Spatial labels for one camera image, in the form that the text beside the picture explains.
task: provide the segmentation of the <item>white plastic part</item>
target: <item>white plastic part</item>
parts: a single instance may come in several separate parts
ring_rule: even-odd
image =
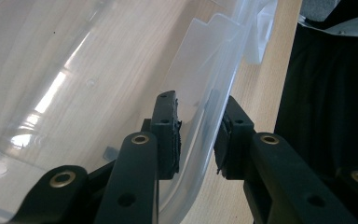
[[[200,190],[242,55],[261,60],[272,26],[272,1],[214,2],[224,10],[204,22],[191,9],[198,1],[0,1],[0,221],[49,169],[75,164],[92,171],[107,163],[106,147],[119,149],[151,117],[155,97],[171,90],[183,121],[182,155],[179,174],[160,181],[159,221],[183,219]],[[163,7],[185,11],[157,17]],[[36,19],[26,21],[22,11]],[[248,41],[255,36],[264,42]]]

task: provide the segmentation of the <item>dark cloth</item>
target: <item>dark cloth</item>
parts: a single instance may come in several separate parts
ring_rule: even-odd
[[[358,167],[358,37],[297,26],[275,133],[325,181]]]

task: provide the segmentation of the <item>transparent plastic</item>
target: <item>transparent plastic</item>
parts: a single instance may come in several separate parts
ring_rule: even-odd
[[[0,0],[0,222],[46,171],[112,160],[106,149],[119,151],[171,90],[182,155],[179,174],[160,181],[159,222],[180,222],[261,9],[255,0]]]

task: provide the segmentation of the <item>wooden surface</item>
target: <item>wooden surface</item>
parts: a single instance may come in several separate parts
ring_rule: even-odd
[[[299,5],[279,1],[263,64],[243,63],[232,90],[258,131],[273,129]],[[106,146],[150,118],[191,20],[216,12],[210,0],[0,0],[0,208],[15,212],[46,170],[105,164]],[[251,222],[241,182],[215,169],[211,158],[183,222]]]
[[[242,62],[231,90],[258,132],[274,130],[301,6],[301,0],[278,2],[264,61],[260,65]],[[216,169],[212,156],[199,196],[182,223],[253,223],[243,181],[227,181]]]

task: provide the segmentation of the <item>black fabric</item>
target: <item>black fabric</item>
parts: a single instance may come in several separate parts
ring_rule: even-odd
[[[275,133],[325,181],[358,167],[358,37],[297,26]]]
[[[355,18],[358,18],[358,0],[341,0],[324,21],[307,20],[307,23],[324,30]]]

